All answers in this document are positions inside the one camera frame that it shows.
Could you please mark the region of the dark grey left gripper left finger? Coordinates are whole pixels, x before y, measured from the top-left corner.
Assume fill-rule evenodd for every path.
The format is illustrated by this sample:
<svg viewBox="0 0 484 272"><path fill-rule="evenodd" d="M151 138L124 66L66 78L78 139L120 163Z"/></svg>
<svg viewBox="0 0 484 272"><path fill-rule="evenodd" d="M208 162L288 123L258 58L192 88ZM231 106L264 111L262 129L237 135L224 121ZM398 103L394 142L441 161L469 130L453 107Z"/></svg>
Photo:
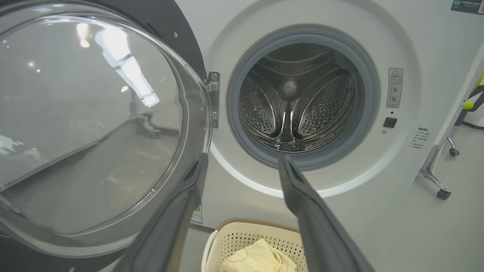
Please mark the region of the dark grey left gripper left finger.
<svg viewBox="0 0 484 272"><path fill-rule="evenodd" d="M114 267L115 272L175 272L191 222L200 205L208 169L201 153L164 198L145 227Z"/></svg>

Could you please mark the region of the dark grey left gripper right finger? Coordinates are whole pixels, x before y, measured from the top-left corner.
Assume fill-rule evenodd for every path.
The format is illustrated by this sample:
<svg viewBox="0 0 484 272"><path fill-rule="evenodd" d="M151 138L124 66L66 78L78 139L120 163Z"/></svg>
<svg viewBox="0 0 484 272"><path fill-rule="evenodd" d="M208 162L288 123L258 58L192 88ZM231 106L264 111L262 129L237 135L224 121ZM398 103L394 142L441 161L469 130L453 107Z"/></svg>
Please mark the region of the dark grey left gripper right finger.
<svg viewBox="0 0 484 272"><path fill-rule="evenodd" d="M287 156L278 159L287 208L297 217L310 272L373 272L362 251L309 181Z"/></svg>

